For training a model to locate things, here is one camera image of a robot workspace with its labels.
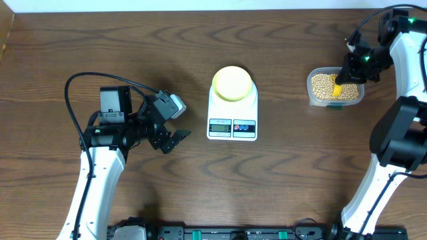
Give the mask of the yellow plastic scoop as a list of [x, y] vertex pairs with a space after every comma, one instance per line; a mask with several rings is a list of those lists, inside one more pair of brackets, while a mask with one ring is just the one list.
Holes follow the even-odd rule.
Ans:
[[333, 84], [334, 84], [334, 88], [333, 88], [333, 91], [332, 91], [332, 96], [333, 97], [339, 97], [342, 94], [342, 86], [338, 85], [336, 83], [336, 77], [337, 77], [337, 75], [330, 75], [330, 77], [331, 77], [331, 79], [333, 81]]

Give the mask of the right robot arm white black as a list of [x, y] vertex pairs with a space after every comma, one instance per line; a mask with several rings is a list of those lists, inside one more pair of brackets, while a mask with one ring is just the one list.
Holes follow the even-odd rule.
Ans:
[[347, 38], [349, 53], [336, 84], [375, 83], [380, 73], [395, 68], [396, 101], [370, 136], [369, 168], [352, 200], [332, 224], [328, 239], [372, 239], [376, 222], [391, 196], [406, 178], [426, 163], [426, 21], [411, 17], [410, 4], [382, 9], [379, 45], [371, 48], [359, 29]]

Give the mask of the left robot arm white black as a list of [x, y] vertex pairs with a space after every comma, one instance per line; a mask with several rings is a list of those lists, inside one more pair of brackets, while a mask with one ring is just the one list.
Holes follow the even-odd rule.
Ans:
[[59, 239], [107, 239], [115, 188], [129, 150], [148, 140], [154, 149], [168, 154], [191, 133], [171, 133], [164, 126], [186, 110], [177, 95], [166, 91], [144, 95], [134, 113], [130, 91], [130, 86], [100, 89], [101, 109], [80, 138], [79, 179]]

